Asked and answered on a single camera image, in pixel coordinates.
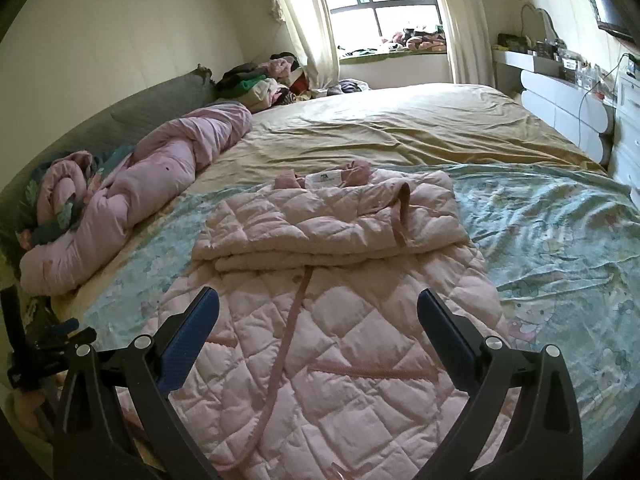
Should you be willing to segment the pink quilted coat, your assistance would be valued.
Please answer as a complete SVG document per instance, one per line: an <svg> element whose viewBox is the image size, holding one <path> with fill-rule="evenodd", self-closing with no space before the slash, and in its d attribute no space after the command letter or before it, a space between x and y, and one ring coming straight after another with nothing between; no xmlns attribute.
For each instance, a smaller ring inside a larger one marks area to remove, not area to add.
<svg viewBox="0 0 640 480"><path fill-rule="evenodd" d="M506 333L442 171L223 200L148 330L204 287L219 318L170 400L227 478L413 477L466 401L418 321L420 292L485 336Z"/></svg>

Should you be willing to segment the clothes pile by headboard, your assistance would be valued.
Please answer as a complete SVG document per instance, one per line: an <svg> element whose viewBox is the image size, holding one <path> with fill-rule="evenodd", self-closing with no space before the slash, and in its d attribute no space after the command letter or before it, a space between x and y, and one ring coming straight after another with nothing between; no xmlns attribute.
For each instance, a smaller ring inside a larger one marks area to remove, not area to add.
<svg viewBox="0 0 640 480"><path fill-rule="evenodd" d="M328 90L311 88L303 66L291 52L273 54L259 64L235 66L214 83L217 101L239 102L252 114L328 94Z"/></svg>

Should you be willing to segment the clothes pile on windowsill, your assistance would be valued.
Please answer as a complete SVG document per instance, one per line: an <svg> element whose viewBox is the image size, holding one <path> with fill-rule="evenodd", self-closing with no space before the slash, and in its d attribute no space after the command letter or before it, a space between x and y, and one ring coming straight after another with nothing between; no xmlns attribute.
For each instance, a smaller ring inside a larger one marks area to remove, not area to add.
<svg viewBox="0 0 640 480"><path fill-rule="evenodd" d="M445 54L447 40L442 24L433 30L404 28L390 38L383 38L377 47L355 50L339 48L341 58L364 58L365 56L413 55L423 53Z"/></svg>

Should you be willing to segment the pink rolled duvet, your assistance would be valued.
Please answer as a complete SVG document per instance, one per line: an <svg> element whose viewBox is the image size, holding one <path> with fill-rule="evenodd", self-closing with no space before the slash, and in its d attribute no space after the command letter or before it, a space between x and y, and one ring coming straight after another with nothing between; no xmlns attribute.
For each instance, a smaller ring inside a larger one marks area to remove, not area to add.
<svg viewBox="0 0 640 480"><path fill-rule="evenodd" d="M16 236L25 249L24 291L58 296L85 284L135 226L191 186L251 126L246 106L222 101L171 119L107 158L79 151L51 162L25 191L35 223Z"/></svg>

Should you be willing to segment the teal cartoon print blanket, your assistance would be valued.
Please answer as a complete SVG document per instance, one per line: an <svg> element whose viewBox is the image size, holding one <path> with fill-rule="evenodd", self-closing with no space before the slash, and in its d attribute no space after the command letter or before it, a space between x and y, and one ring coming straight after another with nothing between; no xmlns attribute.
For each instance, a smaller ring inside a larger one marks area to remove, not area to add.
<svg viewBox="0 0 640 480"><path fill-rule="evenodd" d="M639 211L627 188L591 172L541 166L390 171L450 177L462 226L498 292L506 333L496 337L515 350L561 350L582 424L584 473L591 474L639 403ZM195 214L188 225L198 232L178 278L213 209L268 185L224 190L209 211ZM146 326L160 302L135 308L130 287L125 298L99 299L82 319L101 350L155 332Z"/></svg>

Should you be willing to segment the grey headboard cushion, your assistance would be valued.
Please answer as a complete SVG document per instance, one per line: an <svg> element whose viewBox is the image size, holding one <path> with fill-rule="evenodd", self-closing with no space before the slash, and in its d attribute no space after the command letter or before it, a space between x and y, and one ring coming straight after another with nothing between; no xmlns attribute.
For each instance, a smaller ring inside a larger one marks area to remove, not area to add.
<svg viewBox="0 0 640 480"><path fill-rule="evenodd" d="M102 153L132 145L168 120L180 117L213 101L213 72L198 66L189 73L166 80L128 96L91 116L47 146L1 190L1 247L15 252L21 246L15 233L18 204L34 171L68 152Z"/></svg>

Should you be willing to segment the white dresser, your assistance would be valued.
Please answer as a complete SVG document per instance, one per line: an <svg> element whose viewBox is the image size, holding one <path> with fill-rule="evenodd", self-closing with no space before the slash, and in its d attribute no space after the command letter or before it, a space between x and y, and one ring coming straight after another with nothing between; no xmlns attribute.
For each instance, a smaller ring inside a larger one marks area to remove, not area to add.
<svg viewBox="0 0 640 480"><path fill-rule="evenodd" d="M639 81L626 70L616 84L614 136L608 174L629 188L631 201L639 206L640 192L640 94Z"/></svg>

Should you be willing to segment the white rounded vanity desk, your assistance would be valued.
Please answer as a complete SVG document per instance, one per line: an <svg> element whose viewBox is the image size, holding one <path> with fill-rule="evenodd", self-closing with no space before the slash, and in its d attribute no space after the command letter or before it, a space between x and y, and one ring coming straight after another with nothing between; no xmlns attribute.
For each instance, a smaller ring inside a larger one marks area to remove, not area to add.
<svg viewBox="0 0 640 480"><path fill-rule="evenodd" d="M598 164L608 164L614 132L610 100L561 79L559 64L548 58L501 49L492 50L492 57L501 91L518 93L522 107Z"/></svg>

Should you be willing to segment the tan bed sheet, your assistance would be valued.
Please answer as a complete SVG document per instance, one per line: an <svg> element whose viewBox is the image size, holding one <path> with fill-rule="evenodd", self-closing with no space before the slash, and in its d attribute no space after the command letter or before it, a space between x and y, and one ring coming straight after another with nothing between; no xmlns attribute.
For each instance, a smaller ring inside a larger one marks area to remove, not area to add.
<svg viewBox="0 0 640 480"><path fill-rule="evenodd" d="M502 92L472 84L419 84L273 107L76 292L53 299L60 318L80 318L99 299L149 311L183 272L198 232L189 221L220 192L263 184L353 159L376 166L524 164L587 170L602 166Z"/></svg>

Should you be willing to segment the right cream curtain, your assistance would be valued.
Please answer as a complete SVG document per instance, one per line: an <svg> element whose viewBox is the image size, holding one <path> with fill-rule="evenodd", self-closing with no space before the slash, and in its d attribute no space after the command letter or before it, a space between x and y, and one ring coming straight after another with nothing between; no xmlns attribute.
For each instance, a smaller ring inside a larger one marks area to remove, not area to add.
<svg viewBox="0 0 640 480"><path fill-rule="evenodd" d="M483 0L437 0L455 84L495 84Z"/></svg>

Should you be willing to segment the cream curtain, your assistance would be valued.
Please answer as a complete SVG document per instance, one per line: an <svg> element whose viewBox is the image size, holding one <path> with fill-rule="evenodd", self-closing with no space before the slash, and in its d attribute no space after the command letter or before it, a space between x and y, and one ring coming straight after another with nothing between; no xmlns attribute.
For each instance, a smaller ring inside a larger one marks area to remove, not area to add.
<svg viewBox="0 0 640 480"><path fill-rule="evenodd" d="M326 0L277 0L298 62L314 90L337 84L340 63Z"/></svg>
<svg viewBox="0 0 640 480"><path fill-rule="evenodd" d="M437 0L455 84L495 84L483 0Z"/></svg>

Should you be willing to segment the left cream curtain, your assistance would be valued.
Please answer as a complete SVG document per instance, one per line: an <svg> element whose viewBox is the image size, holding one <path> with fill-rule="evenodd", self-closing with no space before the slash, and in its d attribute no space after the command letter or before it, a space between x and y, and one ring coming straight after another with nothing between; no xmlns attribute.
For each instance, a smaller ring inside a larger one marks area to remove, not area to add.
<svg viewBox="0 0 640 480"><path fill-rule="evenodd" d="M277 0L298 62L314 90L337 84L340 63L326 0Z"/></svg>

